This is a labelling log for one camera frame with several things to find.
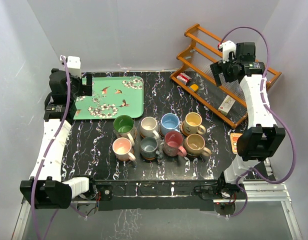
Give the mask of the green inside mug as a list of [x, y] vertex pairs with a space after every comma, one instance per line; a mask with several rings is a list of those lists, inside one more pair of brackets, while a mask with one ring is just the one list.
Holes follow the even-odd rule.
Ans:
[[137, 129], [135, 121], [128, 115], [118, 116], [113, 122], [113, 129], [117, 138], [126, 138], [135, 146]]

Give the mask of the cream yellow mug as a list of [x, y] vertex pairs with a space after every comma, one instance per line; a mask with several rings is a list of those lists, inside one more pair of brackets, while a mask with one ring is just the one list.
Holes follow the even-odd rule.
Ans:
[[200, 114], [196, 113], [196, 112], [189, 112], [186, 116], [185, 116], [185, 120], [183, 121], [186, 124], [193, 126], [193, 127], [199, 127], [199, 129], [204, 132], [204, 134], [206, 133], [206, 128], [202, 125], [203, 119], [201, 117]]

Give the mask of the light blue mug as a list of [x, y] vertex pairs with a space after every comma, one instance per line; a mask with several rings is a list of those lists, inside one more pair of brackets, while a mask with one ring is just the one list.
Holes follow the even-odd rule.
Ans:
[[162, 116], [159, 123], [159, 131], [162, 136], [165, 136], [171, 131], [180, 131], [180, 119], [176, 114], [166, 113]]

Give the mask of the pink mug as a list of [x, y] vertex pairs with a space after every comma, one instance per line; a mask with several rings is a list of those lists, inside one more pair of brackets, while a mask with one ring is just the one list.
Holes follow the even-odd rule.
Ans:
[[136, 161], [132, 143], [127, 138], [124, 137], [117, 138], [112, 144], [112, 150], [116, 158], [120, 161], [123, 162]]

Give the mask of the silver white mug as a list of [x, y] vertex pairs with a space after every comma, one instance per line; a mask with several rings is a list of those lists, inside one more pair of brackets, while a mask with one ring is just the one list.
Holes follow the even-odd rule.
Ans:
[[146, 137], [153, 137], [156, 140], [160, 138], [159, 125], [154, 117], [148, 116], [141, 120], [140, 132]]

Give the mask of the gold brown mug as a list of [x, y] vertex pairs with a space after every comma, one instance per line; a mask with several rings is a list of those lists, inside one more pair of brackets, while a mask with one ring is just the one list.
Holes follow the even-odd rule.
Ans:
[[183, 147], [187, 153], [209, 157], [212, 151], [206, 147], [204, 138], [199, 134], [190, 134], [184, 140]]

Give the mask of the maroon tall mug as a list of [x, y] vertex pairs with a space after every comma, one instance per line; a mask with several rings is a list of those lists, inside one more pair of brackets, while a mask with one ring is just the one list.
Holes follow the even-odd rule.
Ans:
[[185, 157], [187, 151], [183, 147], [183, 136], [178, 131], [170, 131], [164, 136], [163, 151], [167, 156], [175, 157], [181, 156]]

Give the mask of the dark grey mug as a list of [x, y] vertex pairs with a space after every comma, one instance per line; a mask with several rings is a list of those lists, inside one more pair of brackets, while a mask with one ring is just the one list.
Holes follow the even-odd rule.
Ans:
[[140, 154], [145, 157], [156, 157], [158, 160], [163, 158], [163, 155], [159, 150], [158, 141], [150, 136], [141, 140]]

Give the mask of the light orange wooden coaster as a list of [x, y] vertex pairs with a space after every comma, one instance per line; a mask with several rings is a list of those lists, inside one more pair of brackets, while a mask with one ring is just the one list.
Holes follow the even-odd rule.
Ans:
[[147, 160], [147, 161], [152, 161], [152, 160], [156, 160], [156, 159], [157, 159], [157, 157], [148, 157], [148, 156], [143, 156], [143, 155], [142, 155], [142, 157], [143, 157], [145, 160]]

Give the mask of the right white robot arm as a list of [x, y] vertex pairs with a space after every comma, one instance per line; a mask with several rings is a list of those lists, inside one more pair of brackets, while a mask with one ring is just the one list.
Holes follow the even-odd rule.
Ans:
[[263, 62], [256, 61], [253, 42], [226, 41], [218, 45], [222, 59], [210, 65], [216, 85], [238, 81], [245, 99], [248, 127], [237, 140], [237, 154], [230, 166], [218, 178], [217, 194], [227, 199], [238, 191], [248, 172], [274, 155], [286, 131], [279, 127], [265, 107], [269, 101], [266, 90], [266, 71]]

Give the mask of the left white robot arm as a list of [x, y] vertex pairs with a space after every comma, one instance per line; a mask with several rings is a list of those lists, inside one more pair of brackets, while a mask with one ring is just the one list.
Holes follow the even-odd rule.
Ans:
[[92, 74], [86, 82], [64, 70], [53, 68], [49, 76], [50, 93], [44, 102], [44, 132], [35, 167], [28, 180], [20, 183], [23, 197], [34, 209], [67, 209], [82, 195], [97, 195], [92, 177], [81, 175], [62, 181], [63, 153], [77, 112], [77, 97], [92, 95]]

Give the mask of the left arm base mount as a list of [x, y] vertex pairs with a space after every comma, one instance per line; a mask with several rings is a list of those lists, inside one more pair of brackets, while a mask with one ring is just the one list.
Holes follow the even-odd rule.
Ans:
[[112, 187], [108, 184], [97, 186], [93, 177], [79, 176], [67, 183], [72, 190], [69, 207], [85, 221], [99, 210], [101, 200], [112, 199]]

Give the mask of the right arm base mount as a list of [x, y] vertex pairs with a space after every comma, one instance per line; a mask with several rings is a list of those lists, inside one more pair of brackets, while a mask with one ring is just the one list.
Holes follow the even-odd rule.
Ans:
[[[217, 209], [215, 211], [217, 212], [216, 216], [218, 218], [223, 217], [229, 220], [230, 218], [240, 215], [248, 204], [248, 194], [244, 185], [240, 183], [243, 179], [244, 177], [240, 175], [234, 181], [234, 184], [226, 183], [225, 174], [222, 173], [215, 183], [205, 183], [195, 186], [193, 188], [193, 193], [202, 200], [207, 200], [208, 197], [226, 200], [226, 202], [217, 202]], [[235, 202], [240, 193], [244, 195], [244, 204], [243, 207], [236, 212]]]

